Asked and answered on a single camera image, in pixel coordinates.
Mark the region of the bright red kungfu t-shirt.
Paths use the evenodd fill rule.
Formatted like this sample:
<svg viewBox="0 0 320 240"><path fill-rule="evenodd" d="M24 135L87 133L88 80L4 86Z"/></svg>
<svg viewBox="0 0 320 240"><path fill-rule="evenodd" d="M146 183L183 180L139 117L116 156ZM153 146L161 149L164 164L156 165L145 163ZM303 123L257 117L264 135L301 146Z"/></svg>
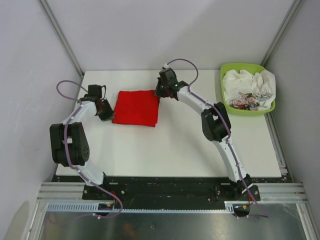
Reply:
<svg viewBox="0 0 320 240"><path fill-rule="evenodd" d="M120 91L114 108L114 124L152 127L154 90Z"/></svg>

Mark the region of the dark red shirt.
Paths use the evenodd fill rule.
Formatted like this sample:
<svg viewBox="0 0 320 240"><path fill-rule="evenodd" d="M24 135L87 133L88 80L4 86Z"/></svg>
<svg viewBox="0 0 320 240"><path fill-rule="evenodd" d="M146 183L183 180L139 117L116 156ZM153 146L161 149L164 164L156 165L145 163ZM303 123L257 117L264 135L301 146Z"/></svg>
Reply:
<svg viewBox="0 0 320 240"><path fill-rule="evenodd" d="M152 127L155 127L158 123L159 118L159 105L160 105L160 97L156 95L156 91L154 90L152 93L152 106L151 106L151 123Z"/></svg>

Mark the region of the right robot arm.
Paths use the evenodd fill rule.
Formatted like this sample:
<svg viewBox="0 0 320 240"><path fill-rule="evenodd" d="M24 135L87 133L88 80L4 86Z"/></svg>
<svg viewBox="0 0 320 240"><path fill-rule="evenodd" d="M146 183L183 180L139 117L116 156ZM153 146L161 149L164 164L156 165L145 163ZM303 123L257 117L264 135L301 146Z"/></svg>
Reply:
<svg viewBox="0 0 320 240"><path fill-rule="evenodd" d="M210 103L196 95L189 84L178 81L175 71L170 67L163 67L159 72L155 95L175 99L200 115L202 133L218 149L232 182L231 196L237 201L247 197L253 182L234 149L231 122L225 105L222 102Z"/></svg>

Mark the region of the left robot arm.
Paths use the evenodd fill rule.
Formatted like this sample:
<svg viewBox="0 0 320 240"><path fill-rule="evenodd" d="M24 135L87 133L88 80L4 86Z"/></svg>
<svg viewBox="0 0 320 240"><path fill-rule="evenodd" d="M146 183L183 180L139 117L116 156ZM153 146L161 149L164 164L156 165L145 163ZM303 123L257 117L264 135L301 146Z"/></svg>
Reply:
<svg viewBox="0 0 320 240"><path fill-rule="evenodd" d="M105 85L91 84L85 94L74 99L75 109L61 123L49 128L52 159L56 164L69 167L93 187L93 194L100 200L110 196L111 188L104 184L105 174L90 160L90 146L85 133L85 124L91 118L101 122L113 119L115 111L106 98Z"/></svg>

